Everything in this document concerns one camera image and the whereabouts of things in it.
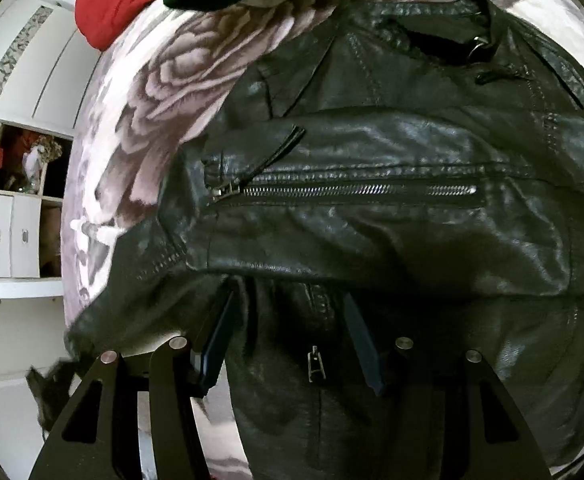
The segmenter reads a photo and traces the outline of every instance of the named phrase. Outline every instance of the stitching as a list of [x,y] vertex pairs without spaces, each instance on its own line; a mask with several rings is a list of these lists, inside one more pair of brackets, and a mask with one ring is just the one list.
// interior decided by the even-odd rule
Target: stitching
[[[425,170],[435,168],[439,171],[423,173]],[[350,166],[338,168],[326,168],[313,170],[309,174],[294,174],[288,172],[272,172],[261,174],[253,182],[317,182],[334,178],[387,178],[390,176],[403,176],[406,178],[437,178],[439,176],[491,176],[505,175],[519,178],[536,178],[532,168],[525,166],[512,166],[506,163],[486,163],[486,164],[449,164],[449,165],[386,165],[386,166]]]
[[214,214],[214,223],[212,225],[212,229],[210,230],[210,238],[208,238],[208,250],[206,253],[206,269],[210,268],[210,253],[211,253],[211,248],[212,248],[212,238],[214,238],[214,233],[216,233],[216,228],[218,226],[218,218],[219,218],[219,212],[216,211],[216,213]]
[[363,70],[363,74],[366,78],[366,81],[368,82],[368,86],[370,87],[370,91],[372,92],[372,98],[374,100],[374,104],[379,106],[381,104],[381,99],[379,97],[379,90],[380,90],[379,84],[376,81],[376,79],[374,79],[374,76],[372,75],[372,72],[370,71],[368,66],[363,62],[363,59],[362,59],[361,54],[360,54],[360,47],[361,47],[360,41],[351,32],[349,32],[347,34],[347,38],[348,38],[348,45],[350,46],[352,53],[354,54],[354,57],[357,59],[357,62],[360,65],[361,69]]
[[453,203],[449,203],[449,204],[444,204],[443,202],[437,203],[437,202],[385,202],[385,201],[380,201],[379,199],[367,199],[367,200],[357,200],[356,202],[351,202],[351,201],[344,201],[344,200],[330,200],[328,198],[325,199],[321,199],[321,202],[311,202],[309,200],[304,201],[304,202],[298,202],[298,203],[291,203],[291,201],[289,199],[287,200],[281,200],[280,202],[275,202],[275,201],[269,201],[269,202],[246,202],[246,203],[225,203],[223,204],[223,208],[240,208],[240,207],[253,207],[253,206],[259,206],[259,207],[287,207],[290,209],[294,209],[295,207],[299,207],[299,206],[312,206],[312,207],[317,207],[317,206],[321,206],[321,207],[332,207],[335,205],[347,205],[347,206],[363,206],[363,205],[375,205],[375,206],[387,206],[387,207],[398,207],[398,208],[414,208],[415,206],[419,206],[419,207],[428,207],[428,208],[446,208],[446,209],[463,209],[463,210],[467,210],[470,211],[472,209],[481,209],[485,206],[485,199],[484,198],[472,198],[472,200],[474,201],[474,203],[472,205],[463,205],[463,204],[453,204]]
[[393,14],[399,16],[411,16],[413,14],[427,14],[430,16],[453,16],[460,18],[468,18],[477,14],[476,4],[465,4],[463,7],[450,7],[447,2],[375,2],[364,1],[359,2],[361,6],[369,7],[371,9],[378,9],[381,15]]
[[[303,89],[305,89],[307,87],[307,85],[312,81],[312,79],[314,79],[314,76],[316,75],[316,71],[323,64],[323,61],[325,60],[325,57],[330,52],[332,45],[334,44],[334,41],[336,40],[337,36],[338,36],[338,30],[333,31],[332,35],[330,36],[329,41],[327,42],[325,49],[323,49],[323,53],[321,54],[321,58],[319,59],[318,63],[316,63],[315,67],[313,67],[313,69],[312,69],[312,72],[310,74],[310,77],[308,78],[308,81],[306,83],[304,83],[304,85],[301,86],[301,93],[303,92]],[[309,46],[308,48],[306,48],[300,55],[306,56],[307,53],[311,52],[313,48],[315,48],[317,45],[320,45],[320,42],[321,42],[321,39],[315,35],[314,36],[314,43],[311,46]],[[264,77],[264,81],[265,81],[266,85],[268,86],[268,92],[270,92],[270,86],[272,85],[271,79],[274,76],[281,76],[281,75],[289,74],[290,72],[291,72],[290,68],[286,67],[284,70],[277,70],[272,75]],[[289,88],[287,85],[282,85],[275,94],[271,95],[270,101],[272,102],[273,105],[274,105],[274,101],[276,101],[278,99],[278,97],[284,91],[289,91]],[[296,100],[298,98],[299,98],[299,96],[296,96],[294,98],[293,102],[296,102]]]
[[528,90],[530,90],[530,99],[532,101],[532,110],[533,111],[538,111],[538,106],[536,105],[536,92],[534,92],[534,89],[532,88],[532,73],[530,72],[530,68],[528,67],[528,64],[526,63],[526,60],[523,57],[523,54],[520,51],[520,48],[517,47],[517,53],[518,56],[520,58],[521,64],[523,65],[523,70],[525,71],[526,74],[526,85],[528,86]]
[[548,148],[550,148],[550,150],[556,155],[559,155],[559,149],[557,147],[557,140],[556,140],[556,113],[554,112],[548,112],[545,117],[544,117],[544,125],[547,127],[548,129],[548,133],[547,133],[547,143],[548,143]]
[[180,256],[185,256],[185,253],[183,253],[181,250],[177,248],[175,248],[175,250],[176,252],[162,254],[162,256],[160,256],[159,258],[150,261],[150,263],[146,265],[146,267],[151,268],[149,269],[145,268],[137,271],[136,279],[142,280],[146,276],[149,276],[150,274],[155,275],[157,272],[160,272],[161,270],[165,269],[168,266],[173,267],[177,263]]
[[[311,170],[312,172],[314,171],[333,171],[333,170],[350,170],[350,169],[355,169],[355,170],[383,170],[383,169],[392,169],[392,168],[415,168],[415,169],[419,169],[419,168],[480,168],[483,166],[506,166],[508,168],[517,168],[517,169],[521,169],[521,170],[531,170],[532,168],[529,166],[517,166],[515,164],[511,164],[509,162],[499,162],[499,161],[494,161],[494,160],[488,160],[486,162],[450,162],[448,164],[445,163],[439,163],[439,162],[433,162],[432,164],[365,164],[365,163],[361,163],[361,164],[349,164],[347,166],[341,166],[341,165],[333,165],[333,166],[323,166],[322,168],[317,168],[315,170]],[[288,174],[287,170],[275,170],[275,171],[270,171],[268,173],[271,174],[277,174],[277,173],[281,173],[281,174]]]
[[565,291],[566,294],[569,293],[570,291],[570,287],[572,285],[572,277],[574,275],[574,259],[572,256],[572,251],[574,249],[574,240],[572,238],[572,223],[573,223],[573,219],[572,219],[572,215],[569,215],[567,218],[567,227],[568,227],[568,243],[569,243],[569,248],[568,248],[568,266],[570,267],[570,275],[568,277],[568,287],[567,290]]
[[[554,54],[559,62],[559,64],[561,65],[561,68],[563,68],[564,70],[567,70],[573,78],[576,79],[577,83],[581,85],[581,91],[584,91],[584,79],[582,78],[581,74],[576,70],[576,68],[571,65],[568,64],[565,60],[565,58],[563,57],[563,54],[559,51],[557,51],[554,46],[551,43],[547,43],[546,40],[544,40],[543,38],[538,38],[536,37],[534,34],[530,33],[528,30],[525,30],[524,28],[520,28],[519,29],[520,33],[523,34],[524,36],[526,36],[528,38],[528,43],[530,41],[536,41],[538,42],[542,47],[545,47],[547,50],[549,50],[550,52],[552,52],[552,54]],[[541,53],[538,53],[538,55],[543,58],[543,60],[546,60],[545,56],[543,56]]]

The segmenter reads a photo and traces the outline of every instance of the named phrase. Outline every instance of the white wall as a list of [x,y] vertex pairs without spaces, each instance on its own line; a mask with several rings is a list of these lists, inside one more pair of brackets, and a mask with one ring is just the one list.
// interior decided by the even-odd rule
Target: white wall
[[[0,62],[43,4],[47,5],[44,0],[2,0]],[[74,13],[55,7],[3,86],[0,122],[74,137],[76,115],[100,55],[76,28]]]
[[10,480],[28,480],[43,445],[25,373],[67,356],[65,328],[61,298],[0,304],[0,464]]
[[0,379],[46,368],[66,356],[61,298],[3,300],[0,304]]

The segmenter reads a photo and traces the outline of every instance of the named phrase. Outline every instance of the white shelving unit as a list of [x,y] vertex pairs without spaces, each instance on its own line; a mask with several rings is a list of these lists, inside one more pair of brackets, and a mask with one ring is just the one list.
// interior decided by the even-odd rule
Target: white shelving unit
[[[42,8],[48,14],[44,22],[33,28],[18,61],[10,62],[7,53]],[[76,28],[70,10],[43,0],[2,0],[0,70],[8,75],[0,85],[0,122],[71,139],[100,55]]]
[[44,194],[50,171],[50,178],[58,177],[58,168],[44,164],[37,194],[0,189],[0,299],[63,295],[60,276],[42,277],[40,272],[42,211],[63,203],[61,197]]

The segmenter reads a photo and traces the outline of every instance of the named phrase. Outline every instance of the white shelf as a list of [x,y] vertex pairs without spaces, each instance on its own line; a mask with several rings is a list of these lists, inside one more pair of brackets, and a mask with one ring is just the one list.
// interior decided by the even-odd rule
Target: white shelf
[[56,298],[63,296],[61,278],[13,280],[0,278],[0,300],[15,298]]
[[63,199],[56,197],[56,196],[45,196],[45,195],[35,195],[35,194],[30,194],[30,193],[19,193],[18,191],[6,191],[4,189],[0,189],[0,195],[5,195],[5,196],[31,196],[34,198],[40,198],[41,200],[43,200],[43,202],[51,202],[54,204],[62,204],[63,203]]
[[0,123],[32,130],[38,134],[47,134],[69,140],[74,138],[74,128],[66,128],[64,126],[60,126],[59,124],[49,124],[42,122],[34,123],[32,117],[12,114],[9,112],[0,111]]

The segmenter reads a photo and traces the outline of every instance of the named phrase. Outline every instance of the jacket collar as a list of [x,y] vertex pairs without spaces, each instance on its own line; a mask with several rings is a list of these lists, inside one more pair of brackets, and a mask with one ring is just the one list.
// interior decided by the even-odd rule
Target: jacket collar
[[283,46],[278,49],[274,63],[270,56],[267,62],[257,62],[258,70],[270,90],[272,114],[280,118],[290,111],[328,53],[342,24],[355,23],[358,27],[372,30],[382,20],[392,16],[469,18],[475,27],[450,27],[442,34],[448,40],[459,43],[468,43],[480,36],[482,41],[478,47],[493,52],[501,43],[507,27],[504,12],[489,0],[456,0],[445,3],[343,0],[326,22],[315,27],[309,34],[292,40],[290,48]]

